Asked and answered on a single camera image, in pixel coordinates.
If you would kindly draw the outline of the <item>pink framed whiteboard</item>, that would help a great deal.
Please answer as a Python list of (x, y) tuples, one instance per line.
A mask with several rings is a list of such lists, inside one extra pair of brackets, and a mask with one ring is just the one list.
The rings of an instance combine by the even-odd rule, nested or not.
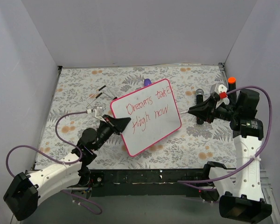
[(168, 79), (128, 93), (110, 103), (114, 118), (131, 118), (122, 133), (127, 152), (134, 157), (182, 126)]

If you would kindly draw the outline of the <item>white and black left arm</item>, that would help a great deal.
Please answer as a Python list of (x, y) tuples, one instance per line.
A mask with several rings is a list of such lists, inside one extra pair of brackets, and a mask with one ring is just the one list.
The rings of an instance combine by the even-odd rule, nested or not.
[(37, 207), (54, 194), (71, 186), (84, 187), (90, 183), (91, 164), (104, 143), (113, 135), (121, 135), (131, 118), (113, 118), (103, 115), (97, 129), (87, 128), (73, 150), (61, 160), (28, 175), (12, 175), (13, 180), (3, 196), (18, 221), (31, 216)]

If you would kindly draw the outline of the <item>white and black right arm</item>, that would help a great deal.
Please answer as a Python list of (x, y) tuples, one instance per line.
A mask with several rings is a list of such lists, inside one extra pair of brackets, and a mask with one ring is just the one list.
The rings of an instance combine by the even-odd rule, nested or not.
[(259, 93), (255, 87), (228, 90), (216, 84), (210, 97), (189, 108), (188, 113), (204, 122), (229, 121), (236, 149), (236, 170), (228, 173), (224, 164), (209, 161), (203, 167), (202, 179), (185, 181), (214, 185), (219, 194), (221, 217), (257, 224), (272, 213), (265, 202), (260, 180), (260, 153), (267, 144), (263, 123), (256, 118)]

